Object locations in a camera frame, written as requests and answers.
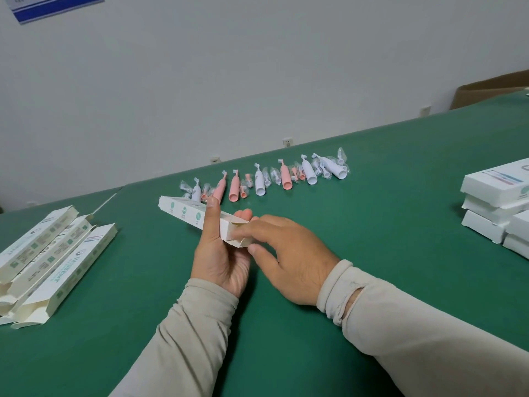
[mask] blue and white sign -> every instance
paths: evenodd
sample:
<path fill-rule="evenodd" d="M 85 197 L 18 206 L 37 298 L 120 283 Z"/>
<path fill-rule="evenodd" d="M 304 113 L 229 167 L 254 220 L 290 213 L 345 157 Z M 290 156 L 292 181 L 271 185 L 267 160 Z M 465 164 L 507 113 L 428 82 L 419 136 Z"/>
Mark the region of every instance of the blue and white sign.
<path fill-rule="evenodd" d="M 18 22 L 32 20 L 66 12 L 104 0 L 5 0 Z"/>

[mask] hand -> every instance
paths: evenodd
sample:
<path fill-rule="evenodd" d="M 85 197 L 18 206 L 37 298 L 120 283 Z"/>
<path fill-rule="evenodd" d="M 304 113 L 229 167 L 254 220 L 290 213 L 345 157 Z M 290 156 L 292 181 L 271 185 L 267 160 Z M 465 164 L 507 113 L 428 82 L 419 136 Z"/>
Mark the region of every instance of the hand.
<path fill-rule="evenodd" d="M 239 210 L 235 216 L 252 220 L 252 211 Z M 250 272 L 250 255 L 245 248 L 235 248 L 221 240 L 221 207 L 211 196 L 207 200 L 202 236 L 195 250 L 191 278 L 200 278 L 221 286 L 240 298 Z"/>
<path fill-rule="evenodd" d="M 325 279 L 340 261 L 313 232 L 277 216 L 253 220 L 234 230 L 232 236 L 254 237 L 276 250 L 277 259 L 259 244 L 248 246 L 272 285 L 299 305 L 316 305 Z"/>

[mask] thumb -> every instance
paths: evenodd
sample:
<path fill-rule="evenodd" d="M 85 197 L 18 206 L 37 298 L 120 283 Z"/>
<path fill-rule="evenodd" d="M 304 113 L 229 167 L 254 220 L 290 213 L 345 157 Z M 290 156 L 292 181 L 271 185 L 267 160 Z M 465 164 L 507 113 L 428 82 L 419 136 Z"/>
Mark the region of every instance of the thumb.
<path fill-rule="evenodd" d="M 264 246 L 256 243 L 248 246 L 248 252 L 253 256 L 255 263 L 261 268 L 272 285 L 277 288 L 277 282 L 281 275 L 281 267 L 277 259 L 274 258 L 274 255 L 269 253 Z"/>
<path fill-rule="evenodd" d="M 218 199 L 210 196 L 207 199 L 206 214 L 204 215 L 204 225 L 202 226 L 202 236 L 206 240 L 214 240 L 221 236 L 221 206 Z"/>

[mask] sleeve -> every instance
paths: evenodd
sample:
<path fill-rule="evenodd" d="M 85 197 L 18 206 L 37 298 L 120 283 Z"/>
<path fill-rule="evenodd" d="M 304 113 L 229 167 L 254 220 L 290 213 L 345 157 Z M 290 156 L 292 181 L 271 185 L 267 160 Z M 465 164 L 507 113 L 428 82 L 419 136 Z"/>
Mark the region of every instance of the sleeve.
<path fill-rule="evenodd" d="M 347 301 L 363 288 L 348 312 Z M 527 396 L 529 353 L 342 260 L 318 308 L 373 355 L 406 397 Z"/>
<path fill-rule="evenodd" d="M 110 397 L 211 396 L 238 303 L 225 289 L 190 279 Z"/>

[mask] person's right hand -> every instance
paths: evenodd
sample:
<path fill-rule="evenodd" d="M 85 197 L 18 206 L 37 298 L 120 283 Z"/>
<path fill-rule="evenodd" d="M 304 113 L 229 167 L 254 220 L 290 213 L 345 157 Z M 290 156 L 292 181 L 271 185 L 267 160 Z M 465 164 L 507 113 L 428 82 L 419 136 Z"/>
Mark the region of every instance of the person's right hand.
<path fill-rule="evenodd" d="M 274 248 L 277 259 L 259 244 L 249 245 L 248 252 L 272 285 L 300 305 L 316 305 L 325 279 L 340 261 L 313 232 L 282 217 L 264 215 L 231 236 L 254 237 Z"/>

